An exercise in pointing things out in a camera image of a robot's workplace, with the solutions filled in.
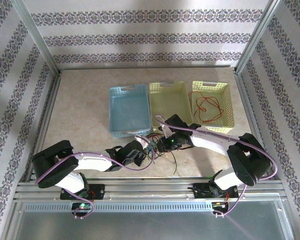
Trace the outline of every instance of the striped wall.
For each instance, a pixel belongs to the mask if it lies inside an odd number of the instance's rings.
[[[0,236],[54,79],[10,1],[0,0]]]
[[[266,150],[279,164],[300,239],[300,0],[284,0],[241,73]]]
[[[268,0],[24,3],[58,67],[82,69],[234,67]]]

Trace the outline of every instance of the aluminum frame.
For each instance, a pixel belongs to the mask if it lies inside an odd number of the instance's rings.
[[[251,54],[255,50],[259,40],[261,39],[263,33],[265,32],[270,20],[275,14],[275,11],[279,5],[281,0],[270,0],[266,5],[263,15],[261,16],[260,21],[258,22],[257,26],[255,27],[251,38],[246,45],[245,49],[242,52],[242,55],[235,66],[235,72],[239,75],[242,70],[244,69],[245,65],[247,64]]]
[[[39,46],[42,54],[49,63],[51,69],[56,73],[59,69],[51,56],[46,44],[40,36],[38,29],[36,28],[29,13],[27,14],[26,7],[21,0],[11,0],[13,6],[17,9],[21,19],[25,22],[25,25],[29,29],[32,38]],[[234,68],[234,76],[237,82],[239,93],[243,102],[245,112],[247,114],[248,122],[252,131],[260,143],[261,136],[258,131],[258,126],[253,115],[253,110],[249,103],[249,99],[246,90],[243,85],[240,73],[245,67],[249,57],[254,51],[258,41],[260,40],[263,32],[265,31],[269,21],[271,20],[276,8],[278,7],[280,0],[270,0],[267,4],[264,14],[261,17],[257,27],[252,33],[252,37],[244,49],[242,56]],[[43,124],[39,132],[39,141],[35,146],[35,153],[42,150],[43,143],[45,141],[46,133],[49,126],[49,121],[52,115],[53,106],[56,100],[59,84],[61,81],[61,75],[58,77],[55,86],[53,87],[50,98],[48,99],[48,107],[43,117]],[[26,181],[20,182],[16,188],[13,202],[9,210],[8,218],[4,226],[1,239],[15,239],[17,231],[21,223],[23,213],[28,203],[64,203],[64,200],[60,200],[60,188],[50,187],[47,189],[38,188],[35,185],[35,177],[32,175],[33,169],[31,168],[27,174]],[[88,179],[91,184],[105,184],[105,194],[103,203],[145,203],[149,202],[180,202],[186,201],[189,203],[196,203],[206,201],[206,199],[195,199],[194,195],[188,187],[191,187],[193,183],[206,183],[207,178],[204,177],[162,177],[162,178],[98,178]],[[223,201],[223,199],[215,198],[213,202]],[[290,205],[280,180],[267,180],[257,183],[254,187],[248,187],[244,194],[242,201],[274,201],[277,209],[277,214],[286,239],[293,239],[292,225],[289,221],[291,215]]]
[[[224,198],[195,199],[193,191],[188,189],[193,183],[207,183],[209,179],[203,177],[173,177],[173,178],[91,178],[91,184],[105,184],[104,199],[96,200],[95,204],[131,205],[132,203],[182,203],[193,205],[194,203],[212,203],[224,201]],[[59,187],[39,188],[34,181],[20,182],[16,188],[12,206],[8,215],[8,221],[4,227],[1,239],[13,240],[17,237],[26,206],[32,203],[58,205],[59,203],[75,203],[79,200],[60,200],[61,189]],[[276,212],[280,220],[284,236],[287,240],[293,239],[293,231],[289,221],[289,209],[287,196],[280,180],[268,180],[259,182],[253,187],[248,187],[241,201],[274,201]]]
[[[51,71],[56,75],[60,72],[57,63],[52,56],[51,52],[48,49],[48,46],[46,45],[46,42],[44,41],[43,37],[41,36],[39,30],[37,29],[37,26],[32,19],[30,13],[27,10],[27,7],[25,6],[25,3],[23,0],[11,0],[11,3],[16,10],[16,12],[19,14],[21,20],[23,21],[25,27],[27,28],[29,34],[31,35],[32,39],[34,40],[35,44],[40,49],[40,52],[42,53],[45,61],[48,63]]]

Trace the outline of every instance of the white robotic arm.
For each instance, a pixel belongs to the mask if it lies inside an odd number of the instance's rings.
[[[171,126],[207,132],[205,127],[198,124],[188,126],[177,115],[169,118],[167,122]],[[171,152],[182,147],[183,144],[188,144],[192,147],[207,148],[229,157],[232,167],[218,172],[211,182],[219,192],[241,184],[253,186],[271,166],[270,160],[263,154],[230,140],[238,138],[262,149],[258,141],[249,133],[245,133],[241,137],[224,134],[225,137],[220,138],[213,134],[177,130],[164,124],[161,127],[165,136],[157,143],[156,147],[159,152]],[[36,183],[40,188],[55,185],[67,189],[71,193],[78,193],[81,190],[89,189],[89,186],[87,186],[84,175],[75,173],[74,170],[98,170],[101,172],[119,170],[121,166],[111,162],[110,159],[124,166],[130,163],[140,166],[146,157],[144,148],[147,146],[147,142],[137,136],[136,140],[125,147],[114,147],[102,153],[73,154],[70,142],[64,140],[33,156],[32,164],[37,177]]]

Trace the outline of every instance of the wire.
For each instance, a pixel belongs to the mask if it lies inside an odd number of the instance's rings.
[[[161,138],[162,135],[164,135],[164,134],[154,132],[154,133],[150,133],[146,136],[148,139],[151,139],[150,143],[153,143],[152,147],[153,147],[153,150],[154,150],[154,160],[156,160],[157,158],[159,158],[159,157],[161,157],[162,155],[165,154],[165,152],[159,152],[158,147],[157,147],[157,144],[160,141],[160,138]],[[148,147],[147,158],[149,160],[150,160],[150,154],[152,154],[150,150],[151,149],[149,149],[149,147]]]
[[[220,214],[220,215],[216,215],[216,216],[217,216],[217,217],[220,217],[220,216],[226,216],[226,215],[228,215],[228,214],[229,214],[229,213],[237,206],[238,202],[240,201],[240,199],[241,199],[242,196],[244,195],[244,193],[245,193],[245,191],[246,191],[246,189],[247,189],[247,186],[248,186],[248,185],[244,185],[244,188],[243,188],[243,190],[242,190],[240,196],[238,197],[238,199],[235,201],[235,203],[233,204],[233,206],[230,207],[230,209],[229,209],[227,212],[222,212],[222,211],[218,211],[218,210],[215,210],[215,209],[214,209],[214,210],[213,210],[214,212]]]
[[[252,145],[252,144],[250,144],[250,143],[247,143],[247,142],[245,142],[245,141],[241,141],[241,140],[235,139],[235,138],[233,138],[233,137],[229,137],[229,136],[226,136],[226,135],[222,135],[222,134],[219,134],[219,133],[216,133],[216,132],[213,132],[213,131],[197,130],[197,129],[191,129],[191,128],[179,127],[179,126],[172,126],[172,125],[170,125],[170,124],[165,123],[165,122],[164,122],[164,118],[163,118],[161,115],[156,115],[156,116],[154,117],[154,119],[155,119],[158,123],[162,124],[163,126],[165,125],[165,126],[167,126],[167,127],[169,127],[169,128],[178,129],[178,130],[183,130],[183,131],[188,131],[188,132],[193,132],[193,133],[200,133],[200,134],[212,135],[212,136],[217,137],[217,138],[225,139],[225,140],[227,140],[227,141],[229,141],[229,142],[230,142],[230,141],[233,141],[233,142],[240,143],[240,144],[242,144],[242,145],[245,145],[245,146],[247,146],[247,147],[249,147],[249,148],[252,148],[252,149],[258,151],[259,153],[262,153],[263,155],[265,155],[265,156],[272,162],[272,165],[273,165],[273,167],[274,167],[274,171],[273,171],[273,173],[270,174],[269,176],[265,176],[265,177],[260,178],[260,179],[259,179],[260,181],[270,179],[270,178],[272,178],[274,175],[276,175],[277,172],[278,172],[278,165],[277,165],[275,159],[274,159],[269,153],[267,153],[265,150],[263,150],[263,149],[261,149],[261,148],[259,148],[259,147],[256,147],[256,146],[254,146],[254,145]],[[217,217],[225,216],[225,215],[227,215],[228,213],[230,213],[230,212],[236,207],[236,205],[238,204],[238,202],[239,202],[240,199],[242,198],[243,194],[245,193],[246,189],[247,189],[247,185],[244,186],[244,188],[243,188],[243,190],[242,190],[240,196],[239,196],[238,199],[235,201],[234,205],[233,205],[226,213],[223,213],[223,212],[218,211],[218,210],[214,210],[216,213],[219,213],[219,214],[220,214],[220,215],[216,215],[216,216],[217,216]]]
[[[187,147],[184,147],[184,148],[178,148],[178,150],[186,150],[186,149],[192,149],[194,148],[193,146],[187,146]]]
[[[226,193],[225,193],[225,196],[226,196],[226,201],[225,201],[225,202],[228,204],[228,203],[229,203],[229,198],[230,198],[230,197],[229,197],[229,193],[226,192]]]
[[[171,151],[170,153],[172,154],[173,159],[174,159],[174,162],[175,162],[175,170],[174,170],[174,173],[173,173],[173,175],[175,175],[175,174],[176,174],[176,171],[177,171],[178,164],[177,164],[177,160],[176,160],[176,158],[175,158],[174,153],[173,153],[172,151]]]
[[[92,212],[95,210],[95,205],[94,205],[93,201],[90,201],[90,200],[88,200],[88,199],[85,199],[85,198],[83,198],[83,197],[80,197],[80,196],[78,196],[78,195],[76,195],[76,194],[70,192],[69,190],[67,190],[67,189],[65,189],[65,188],[64,188],[64,190],[65,190],[68,194],[70,194],[71,196],[75,197],[76,199],[82,200],[82,201],[86,202],[87,204],[90,204],[90,205],[91,205],[91,210],[90,210],[87,214],[81,216],[80,219],[84,219],[84,218],[88,217],[88,216],[89,216],[90,214],[92,214]],[[78,208],[76,208],[76,209],[74,210],[74,213],[73,213],[75,219],[78,217],[78,216],[76,215],[77,210],[78,210]]]
[[[203,96],[203,94],[202,94],[201,91],[192,91],[192,92],[190,92],[190,93],[188,94],[188,96],[190,96],[190,95],[193,94],[193,93],[199,93],[199,94],[201,95],[201,97],[198,97],[198,98],[196,99],[196,101],[195,101],[195,104],[196,104],[196,106],[197,106],[197,109],[196,109],[196,111],[194,112],[193,116],[195,116],[195,115],[198,113],[198,116],[199,116],[200,121],[201,121],[202,123],[204,123],[204,124],[205,124],[205,123],[210,123],[210,122],[215,121],[215,120],[218,120],[219,118],[222,117],[222,114],[224,113],[224,110],[220,108],[220,103],[219,103],[219,101],[218,101],[218,99],[217,99],[216,97],[214,97],[214,96],[205,97],[205,96]],[[214,117],[211,118],[210,120],[203,120],[203,119],[201,118],[201,112],[206,112],[206,111],[207,111],[206,108],[201,107],[202,104],[203,104],[205,101],[207,101],[209,104],[211,104],[212,106],[216,107],[216,108],[219,110],[219,114],[216,115],[216,116],[214,116]]]

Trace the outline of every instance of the black wire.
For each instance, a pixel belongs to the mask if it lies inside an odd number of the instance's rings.
[[[177,164],[177,160],[176,160],[176,158],[175,158],[174,153],[173,153],[172,151],[171,151],[170,153],[172,154],[173,159],[174,159],[174,162],[175,162],[175,170],[174,170],[174,173],[173,173],[173,175],[175,175],[175,174],[176,174],[176,171],[177,171],[178,164]]]
[[[146,137],[148,139],[151,139],[151,142],[154,143],[154,146],[153,146],[153,151],[154,151],[154,160],[156,160],[157,158],[161,157],[162,155],[164,155],[165,153],[164,152],[159,152],[158,148],[157,148],[157,144],[158,142],[160,141],[161,139],[161,136],[162,133],[150,133],[148,134]],[[149,151],[148,152],[148,155],[147,155],[147,158],[150,160],[152,158],[152,152]]]
[[[184,148],[178,148],[178,150],[186,150],[186,149],[192,149],[193,146],[187,146],[187,147],[184,147]]]

